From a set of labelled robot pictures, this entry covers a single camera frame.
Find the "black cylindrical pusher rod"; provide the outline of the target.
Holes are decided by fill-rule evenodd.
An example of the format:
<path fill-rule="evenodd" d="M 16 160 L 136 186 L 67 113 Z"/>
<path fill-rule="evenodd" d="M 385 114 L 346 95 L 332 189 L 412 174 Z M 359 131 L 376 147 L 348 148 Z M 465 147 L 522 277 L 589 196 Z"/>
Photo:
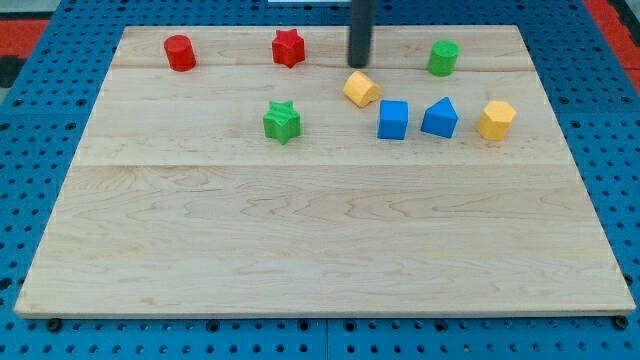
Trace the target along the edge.
<path fill-rule="evenodd" d="M 364 68 L 369 63 L 377 0 L 352 0 L 349 23 L 347 64 Z"/>

